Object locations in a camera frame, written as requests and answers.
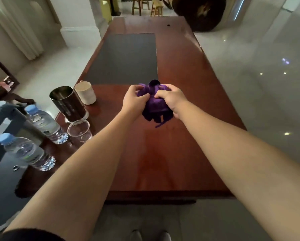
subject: white curtain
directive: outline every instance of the white curtain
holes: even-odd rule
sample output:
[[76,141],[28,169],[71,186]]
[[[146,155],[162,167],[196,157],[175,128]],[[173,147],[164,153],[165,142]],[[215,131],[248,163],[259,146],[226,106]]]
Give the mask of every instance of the white curtain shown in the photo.
[[40,40],[15,0],[0,0],[0,24],[29,60],[44,52]]

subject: stool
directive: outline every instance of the stool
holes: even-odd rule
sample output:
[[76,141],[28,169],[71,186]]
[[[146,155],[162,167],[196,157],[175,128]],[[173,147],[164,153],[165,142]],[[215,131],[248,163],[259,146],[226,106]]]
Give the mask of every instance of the stool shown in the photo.
[[[138,2],[138,6],[139,6],[138,8],[135,8],[135,7],[134,7],[135,1]],[[132,15],[134,15],[134,10],[135,10],[135,9],[139,9],[139,16],[141,16],[141,1],[142,1],[142,0],[133,0],[133,1],[132,1]]]
[[149,1],[141,0],[141,9],[143,9],[143,4],[147,4],[148,10],[150,10],[150,7],[149,7]]
[[163,8],[163,4],[161,1],[159,0],[152,0],[152,8],[151,8],[151,15],[152,16],[152,13],[154,12],[154,16],[163,16],[163,13],[162,13],[162,8]]

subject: gray mat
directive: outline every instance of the gray mat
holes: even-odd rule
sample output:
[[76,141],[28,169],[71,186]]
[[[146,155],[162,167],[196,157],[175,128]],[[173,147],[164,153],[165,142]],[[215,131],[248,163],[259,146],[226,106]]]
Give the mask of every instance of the gray mat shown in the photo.
[[85,81],[91,84],[148,84],[158,79],[155,34],[109,35]]

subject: beige mug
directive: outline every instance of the beige mug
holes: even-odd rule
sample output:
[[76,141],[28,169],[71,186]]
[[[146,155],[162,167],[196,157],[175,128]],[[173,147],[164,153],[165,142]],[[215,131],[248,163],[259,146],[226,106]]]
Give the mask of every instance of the beige mug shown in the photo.
[[92,89],[92,85],[88,81],[80,81],[74,86],[74,89],[81,101],[85,105],[91,105],[96,101],[96,94]]

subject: purple bag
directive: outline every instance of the purple bag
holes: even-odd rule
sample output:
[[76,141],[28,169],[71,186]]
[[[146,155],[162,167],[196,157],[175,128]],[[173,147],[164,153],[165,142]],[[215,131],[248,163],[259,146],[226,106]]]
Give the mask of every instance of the purple bag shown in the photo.
[[173,111],[167,106],[164,99],[154,98],[158,90],[171,90],[166,85],[161,85],[160,82],[156,79],[151,80],[148,85],[140,85],[144,86],[144,88],[138,91],[138,93],[136,94],[137,96],[143,96],[146,93],[150,94],[150,99],[146,102],[145,108],[142,112],[144,118],[148,121],[151,121],[153,119],[156,123],[160,123],[156,126],[156,128],[160,127],[161,125],[172,119]]

